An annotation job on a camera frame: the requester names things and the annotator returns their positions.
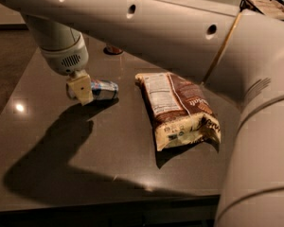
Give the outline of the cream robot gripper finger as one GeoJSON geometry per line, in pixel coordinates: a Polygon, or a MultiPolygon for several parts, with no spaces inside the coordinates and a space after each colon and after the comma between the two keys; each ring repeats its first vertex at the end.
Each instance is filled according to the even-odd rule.
{"type": "Polygon", "coordinates": [[[94,100],[91,79],[85,70],[75,71],[66,81],[66,94],[70,99],[77,99],[82,106],[94,100]]]}

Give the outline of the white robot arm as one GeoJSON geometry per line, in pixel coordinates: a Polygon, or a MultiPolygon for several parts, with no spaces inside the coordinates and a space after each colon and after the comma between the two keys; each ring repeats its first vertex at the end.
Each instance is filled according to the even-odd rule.
{"type": "Polygon", "coordinates": [[[0,0],[133,56],[119,101],[81,107],[36,61],[28,112],[0,116],[0,227],[284,227],[284,22],[203,0],[0,0]],[[203,83],[219,151],[156,154],[133,74],[144,61],[203,83]]]}

